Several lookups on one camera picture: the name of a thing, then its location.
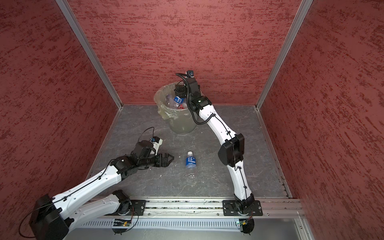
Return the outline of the clear bottle red label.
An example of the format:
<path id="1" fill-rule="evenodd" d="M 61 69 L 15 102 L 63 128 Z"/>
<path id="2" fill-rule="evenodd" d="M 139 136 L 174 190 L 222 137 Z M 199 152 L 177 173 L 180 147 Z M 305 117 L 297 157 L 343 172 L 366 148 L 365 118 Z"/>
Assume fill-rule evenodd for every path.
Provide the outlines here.
<path id="1" fill-rule="evenodd" d="M 187 106 L 186 103 L 183 103 L 183 104 L 178 106 L 178 109 L 181 109 L 181 110 L 184 110 L 184 109 L 187 109 L 187 108 L 188 108 L 188 106 Z"/>

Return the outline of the blue label bottle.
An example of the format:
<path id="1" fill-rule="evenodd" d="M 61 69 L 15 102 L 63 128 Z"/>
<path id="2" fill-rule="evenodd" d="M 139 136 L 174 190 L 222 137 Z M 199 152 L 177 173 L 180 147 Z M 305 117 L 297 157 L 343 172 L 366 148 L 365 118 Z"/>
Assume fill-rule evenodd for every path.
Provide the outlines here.
<path id="1" fill-rule="evenodd" d="M 178 108 L 184 102 L 184 98 L 180 98 L 179 96 L 174 97 L 175 106 Z"/>
<path id="2" fill-rule="evenodd" d="M 187 153 L 186 170 L 187 170 L 187 177 L 189 179 L 194 179 L 196 177 L 197 161 L 192 151 L 188 151 Z"/>

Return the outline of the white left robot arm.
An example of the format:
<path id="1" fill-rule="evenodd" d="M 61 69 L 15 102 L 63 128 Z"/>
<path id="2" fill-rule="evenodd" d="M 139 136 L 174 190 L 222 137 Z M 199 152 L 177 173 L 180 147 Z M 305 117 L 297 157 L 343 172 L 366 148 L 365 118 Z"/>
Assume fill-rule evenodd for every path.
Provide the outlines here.
<path id="1" fill-rule="evenodd" d="M 166 168 L 174 156 L 158 152 L 162 139 L 137 142 L 129 154 L 114 158 L 90 179 L 57 194 L 40 197 L 32 211 L 29 225 L 37 240 L 62 240 L 75 228 L 105 215 L 134 216 L 134 205 L 122 190 L 97 201 L 92 199 L 104 190 L 122 182 L 138 170 Z"/>

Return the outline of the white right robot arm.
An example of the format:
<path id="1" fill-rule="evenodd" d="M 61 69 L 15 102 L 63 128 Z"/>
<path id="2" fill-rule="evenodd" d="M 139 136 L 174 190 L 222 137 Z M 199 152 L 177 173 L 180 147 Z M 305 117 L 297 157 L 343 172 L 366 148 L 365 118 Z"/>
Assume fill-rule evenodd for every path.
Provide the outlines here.
<path id="1" fill-rule="evenodd" d="M 244 169 L 245 137 L 234 132 L 219 116 L 212 102 L 201 93 L 200 85 L 194 77 L 176 73 L 186 88 L 187 107 L 196 125 L 207 124 L 221 147 L 218 152 L 220 161 L 228 168 L 235 196 L 235 209 L 241 215 L 249 214 L 255 203 Z"/>

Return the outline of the clear purple tinted bottle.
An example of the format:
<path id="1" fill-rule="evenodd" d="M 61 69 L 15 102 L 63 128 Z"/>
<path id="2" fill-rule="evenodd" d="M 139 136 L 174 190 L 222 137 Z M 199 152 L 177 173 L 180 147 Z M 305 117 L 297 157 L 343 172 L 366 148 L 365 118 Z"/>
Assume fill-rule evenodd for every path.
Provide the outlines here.
<path id="1" fill-rule="evenodd" d="M 174 97 L 170 94 L 166 95 L 166 106 L 168 108 L 173 108 L 175 106 Z"/>

